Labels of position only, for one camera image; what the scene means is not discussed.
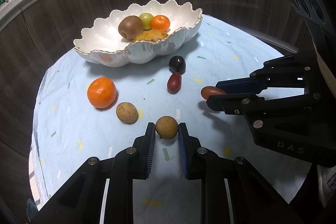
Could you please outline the brown kiwi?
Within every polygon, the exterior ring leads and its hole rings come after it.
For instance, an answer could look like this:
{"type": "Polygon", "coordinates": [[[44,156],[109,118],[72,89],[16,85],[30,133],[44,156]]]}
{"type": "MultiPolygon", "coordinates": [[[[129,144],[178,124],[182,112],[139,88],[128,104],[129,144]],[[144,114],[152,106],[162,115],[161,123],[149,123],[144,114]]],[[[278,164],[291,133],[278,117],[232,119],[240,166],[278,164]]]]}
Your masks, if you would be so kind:
{"type": "Polygon", "coordinates": [[[133,40],[143,32],[142,20],[135,15],[127,16],[118,26],[119,34],[126,40],[133,40]]]}

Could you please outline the tan longan fruit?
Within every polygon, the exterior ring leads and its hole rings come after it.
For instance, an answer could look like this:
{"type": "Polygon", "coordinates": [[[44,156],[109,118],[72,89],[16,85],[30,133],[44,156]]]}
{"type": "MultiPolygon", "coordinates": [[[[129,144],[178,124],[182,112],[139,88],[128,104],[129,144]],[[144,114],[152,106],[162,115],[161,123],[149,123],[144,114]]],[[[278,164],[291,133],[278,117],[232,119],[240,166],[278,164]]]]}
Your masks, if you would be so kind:
{"type": "Polygon", "coordinates": [[[121,102],[116,108],[117,118],[123,123],[134,123],[138,119],[136,107],[129,102],[121,102]]]}

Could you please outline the red oval cherry tomato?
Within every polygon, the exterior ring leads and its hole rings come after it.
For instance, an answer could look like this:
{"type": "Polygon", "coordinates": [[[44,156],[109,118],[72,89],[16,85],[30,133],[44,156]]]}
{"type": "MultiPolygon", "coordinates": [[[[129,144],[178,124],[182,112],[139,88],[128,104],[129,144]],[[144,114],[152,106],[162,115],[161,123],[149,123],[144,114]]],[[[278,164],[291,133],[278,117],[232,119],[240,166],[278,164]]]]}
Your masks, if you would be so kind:
{"type": "Polygon", "coordinates": [[[223,89],[217,88],[215,86],[205,86],[201,90],[201,96],[205,100],[208,100],[210,96],[221,96],[226,94],[227,93],[223,89]]]}

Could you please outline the dark purple plum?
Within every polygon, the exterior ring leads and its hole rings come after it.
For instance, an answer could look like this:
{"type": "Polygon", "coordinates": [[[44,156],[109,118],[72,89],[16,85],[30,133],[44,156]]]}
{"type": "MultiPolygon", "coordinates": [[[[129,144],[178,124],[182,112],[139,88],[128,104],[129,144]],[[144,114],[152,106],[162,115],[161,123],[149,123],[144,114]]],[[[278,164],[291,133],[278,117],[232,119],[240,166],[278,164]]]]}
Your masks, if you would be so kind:
{"type": "Polygon", "coordinates": [[[169,68],[172,72],[182,75],[186,71],[186,62],[182,56],[173,56],[169,61],[169,68]]]}

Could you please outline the white scalloped ceramic bowl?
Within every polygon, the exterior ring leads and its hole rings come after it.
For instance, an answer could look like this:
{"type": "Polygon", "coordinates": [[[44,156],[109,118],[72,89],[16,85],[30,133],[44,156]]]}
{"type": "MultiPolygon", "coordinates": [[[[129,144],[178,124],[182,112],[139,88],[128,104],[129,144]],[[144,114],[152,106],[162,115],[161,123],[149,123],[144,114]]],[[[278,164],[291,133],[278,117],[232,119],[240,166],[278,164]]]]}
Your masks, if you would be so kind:
{"type": "Polygon", "coordinates": [[[86,61],[107,67],[127,64],[144,64],[158,56],[170,55],[192,40],[199,31],[203,10],[195,9],[190,2],[179,5],[175,0],[160,3],[151,0],[145,5],[131,4],[126,10],[113,10],[107,18],[96,18],[91,28],[81,30],[75,39],[75,51],[86,61]],[[118,26],[127,16],[143,12],[164,15],[170,20],[167,37],[156,42],[127,40],[118,32],[118,26]]]}

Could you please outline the light blue patterned tablecloth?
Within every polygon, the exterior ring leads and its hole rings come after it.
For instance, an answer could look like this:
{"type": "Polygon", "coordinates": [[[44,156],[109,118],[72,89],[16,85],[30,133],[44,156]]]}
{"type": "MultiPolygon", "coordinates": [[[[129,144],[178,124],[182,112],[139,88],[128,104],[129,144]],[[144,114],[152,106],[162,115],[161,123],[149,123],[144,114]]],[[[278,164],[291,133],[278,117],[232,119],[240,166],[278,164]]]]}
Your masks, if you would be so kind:
{"type": "Polygon", "coordinates": [[[38,209],[86,159],[114,157],[162,116],[184,122],[190,135],[221,157],[245,157],[286,202],[293,200],[310,164],[256,146],[242,116],[212,111],[201,97],[203,87],[247,77],[265,61],[280,57],[280,52],[205,16],[197,35],[178,54],[185,58],[186,71],[176,94],[166,87],[169,56],[109,68],[86,62],[70,50],[46,71],[37,94],[29,155],[30,187],[38,209]],[[89,103],[87,89],[99,77],[115,83],[117,103],[136,107],[135,123],[122,123],[115,106],[97,110],[89,103]]]}

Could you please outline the round brown longan fruit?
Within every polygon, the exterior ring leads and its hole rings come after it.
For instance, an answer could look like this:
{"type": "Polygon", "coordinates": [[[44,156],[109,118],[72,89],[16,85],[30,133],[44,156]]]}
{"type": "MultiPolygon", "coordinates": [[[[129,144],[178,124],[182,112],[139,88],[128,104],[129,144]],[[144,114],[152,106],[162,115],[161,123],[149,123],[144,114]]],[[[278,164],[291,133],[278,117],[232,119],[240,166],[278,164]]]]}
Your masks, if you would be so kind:
{"type": "Polygon", "coordinates": [[[155,130],[161,139],[174,139],[178,132],[178,123],[171,116],[162,116],[155,123],[155,130]]]}

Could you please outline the green apple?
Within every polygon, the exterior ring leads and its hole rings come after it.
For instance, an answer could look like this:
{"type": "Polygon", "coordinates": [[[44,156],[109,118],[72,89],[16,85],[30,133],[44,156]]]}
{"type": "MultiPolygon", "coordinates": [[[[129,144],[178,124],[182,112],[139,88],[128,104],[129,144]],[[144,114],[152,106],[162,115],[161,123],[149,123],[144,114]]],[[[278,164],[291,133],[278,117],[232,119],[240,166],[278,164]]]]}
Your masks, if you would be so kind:
{"type": "Polygon", "coordinates": [[[151,20],[154,18],[150,13],[144,12],[142,13],[139,18],[142,20],[143,23],[143,30],[151,30],[151,20]]]}

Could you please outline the dark wood cabinet fronts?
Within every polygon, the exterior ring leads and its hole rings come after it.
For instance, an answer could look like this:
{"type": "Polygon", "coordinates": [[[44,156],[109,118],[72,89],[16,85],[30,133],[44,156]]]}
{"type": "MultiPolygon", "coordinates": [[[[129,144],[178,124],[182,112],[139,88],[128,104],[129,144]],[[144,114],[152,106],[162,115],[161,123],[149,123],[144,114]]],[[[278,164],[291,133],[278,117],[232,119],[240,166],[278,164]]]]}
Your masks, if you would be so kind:
{"type": "MultiPolygon", "coordinates": [[[[28,156],[35,97],[42,77],[97,17],[149,0],[29,0],[1,20],[1,196],[14,216],[27,220],[31,198],[28,156]]],[[[289,0],[177,0],[238,27],[295,46],[311,36],[289,0]]]]}

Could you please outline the small orange mandarin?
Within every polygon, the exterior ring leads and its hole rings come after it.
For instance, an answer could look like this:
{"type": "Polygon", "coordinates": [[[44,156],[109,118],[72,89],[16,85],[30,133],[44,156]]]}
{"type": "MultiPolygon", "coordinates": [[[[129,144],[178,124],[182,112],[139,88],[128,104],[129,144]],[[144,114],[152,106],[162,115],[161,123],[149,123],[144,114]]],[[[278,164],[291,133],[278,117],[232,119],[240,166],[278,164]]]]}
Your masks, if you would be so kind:
{"type": "Polygon", "coordinates": [[[170,20],[167,16],[157,15],[151,19],[150,25],[154,30],[167,32],[170,28],[170,20]]]}

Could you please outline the yellow mango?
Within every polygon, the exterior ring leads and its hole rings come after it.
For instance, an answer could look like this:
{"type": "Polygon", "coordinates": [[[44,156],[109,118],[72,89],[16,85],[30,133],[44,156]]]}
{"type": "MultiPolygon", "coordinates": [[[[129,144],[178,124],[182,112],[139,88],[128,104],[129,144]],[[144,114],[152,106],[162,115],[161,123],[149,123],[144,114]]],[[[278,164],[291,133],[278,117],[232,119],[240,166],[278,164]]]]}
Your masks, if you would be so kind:
{"type": "Polygon", "coordinates": [[[137,35],[133,40],[134,41],[147,41],[147,42],[157,42],[159,40],[167,38],[168,33],[160,30],[148,30],[137,35]]]}

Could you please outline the large orange mandarin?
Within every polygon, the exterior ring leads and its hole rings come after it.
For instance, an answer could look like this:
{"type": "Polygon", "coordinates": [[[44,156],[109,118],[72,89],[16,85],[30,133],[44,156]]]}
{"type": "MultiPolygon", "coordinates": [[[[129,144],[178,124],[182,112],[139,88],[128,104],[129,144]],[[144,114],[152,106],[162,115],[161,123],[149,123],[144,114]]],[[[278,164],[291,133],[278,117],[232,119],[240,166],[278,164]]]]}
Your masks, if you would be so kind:
{"type": "Polygon", "coordinates": [[[95,79],[87,90],[90,104],[97,109],[105,109],[113,104],[117,96],[114,82],[107,77],[95,79]]]}

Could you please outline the red date fruit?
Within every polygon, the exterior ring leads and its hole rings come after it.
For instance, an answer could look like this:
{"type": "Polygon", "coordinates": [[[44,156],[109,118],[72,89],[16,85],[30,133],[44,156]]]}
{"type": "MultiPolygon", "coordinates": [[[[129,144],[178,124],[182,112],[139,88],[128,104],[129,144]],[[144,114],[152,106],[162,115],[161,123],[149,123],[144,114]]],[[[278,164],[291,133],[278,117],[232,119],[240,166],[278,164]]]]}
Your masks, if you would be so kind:
{"type": "Polygon", "coordinates": [[[170,94],[176,94],[180,91],[182,86],[182,75],[178,72],[173,73],[168,82],[167,82],[167,90],[170,94]]]}

